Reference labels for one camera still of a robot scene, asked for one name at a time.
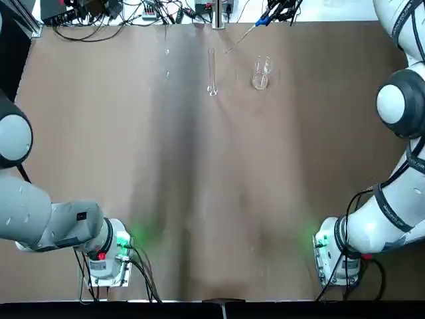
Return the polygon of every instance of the gray robot arm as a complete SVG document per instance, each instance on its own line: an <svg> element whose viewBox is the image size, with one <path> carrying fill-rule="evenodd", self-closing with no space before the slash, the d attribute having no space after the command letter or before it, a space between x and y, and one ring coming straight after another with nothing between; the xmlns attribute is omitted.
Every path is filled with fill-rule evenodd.
<svg viewBox="0 0 425 319"><path fill-rule="evenodd" d="M52 203L47 192L9 173L33 145L27 117L0 91L0 239L28 252L66 247L86 253L92 282L126 286L131 239L117 219L104 217L95 201Z"/></svg>

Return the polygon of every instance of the black band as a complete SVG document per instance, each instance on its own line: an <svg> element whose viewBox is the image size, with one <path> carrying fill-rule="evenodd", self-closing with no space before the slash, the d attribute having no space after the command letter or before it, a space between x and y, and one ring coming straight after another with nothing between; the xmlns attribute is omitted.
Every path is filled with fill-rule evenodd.
<svg viewBox="0 0 425 319"><path fill-rule="evenodd" d="M425 175L425 161L412 153L410 140L407 143L406 158L407 163L411 168Z"/></svg>
<svg viewBox="0 0 425 319"><path fill-rule="evenodd" d="M401 29L403 29L404 24L410 18L413 11L423 2L423 0L409 0L409 2L404 6L400 15L398 16L396 23L391 31L391 37L395 45L398 45L398 37L400 36Z"/></svg>
<svg viewBox="0 0 425 319"><path fill-rule="evenodd" d="M350 245L346 245L345 238L343 239L341 237L341 233L343 236L345 236L345 216L338 217L337 221L335 222L335 226L333 228L333 236L335 238L335 243L337 244L337 247L341 254L346 255L350 259L360 258L361 253L354 250L354 248Z"/></svg>
<svg viewBox="0 0 425 319"><path fill-rule="evenodd" d="M392 210L388 201L386 201L383 189L380 184L373 187L373 195L377 200L378 206L381 209L385 217L398 229L404 231L405 233L409 232L413 227L407 225L396 213Z"/></svg>

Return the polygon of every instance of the brown table surface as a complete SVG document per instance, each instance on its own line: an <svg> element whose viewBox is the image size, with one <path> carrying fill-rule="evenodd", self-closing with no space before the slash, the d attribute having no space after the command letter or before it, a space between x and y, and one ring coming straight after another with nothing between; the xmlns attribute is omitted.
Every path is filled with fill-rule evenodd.
<svg viewBox="0 0 425 319"><path fill-rule="evenodd" d="M90 44L45 29L23 73L16 103L34 130L31 179L53 201L95 199L121 219L166 300L314 298L311 236L403 151L375 110L377 88L405 64L378 23L272 24L224 56L249 26L126 27ZM264 91L250 84L258 55L274 63ZM72 249L0 247L1 302L78 298ZM422 250L381 256L385 298L423 298ZM372 298L379 282L371 266L353 298ZM110 298L145 298L136 271Z"/></svg>

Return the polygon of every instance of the electronic equipment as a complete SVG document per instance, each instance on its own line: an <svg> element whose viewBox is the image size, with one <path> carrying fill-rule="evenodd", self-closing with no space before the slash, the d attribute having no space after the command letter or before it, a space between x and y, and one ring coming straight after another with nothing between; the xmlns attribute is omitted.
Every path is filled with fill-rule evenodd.
<svg viewBox="0 0 425 319"><path fill-rule="evenodd" d="M105 15L115 19L122 11L118 0L41 0L41 19L45 25L61 25L75 19Z"/></svg>

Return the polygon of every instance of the clear glassware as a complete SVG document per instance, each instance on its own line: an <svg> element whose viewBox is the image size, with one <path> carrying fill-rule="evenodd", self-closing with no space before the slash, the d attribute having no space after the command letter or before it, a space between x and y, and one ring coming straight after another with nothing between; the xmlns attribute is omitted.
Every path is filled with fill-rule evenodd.
<svg viewBox="0 0 425 319"><path fill-rule="evenodd" d="M207 87L207 91L211 96L217 95L217 87L215 84L215 55L214 48L208 49L208 69L209 69L209 77L210 82Z"/></svg>
<svg viewBox="0 0 425 319"><path fill-rule="evenodd" d="M268 84L268 75L273 70L273 61L268 56L263 58L259 56L255 60L254 76L252 77L252 85L257 90L263 90Z"/></svg>

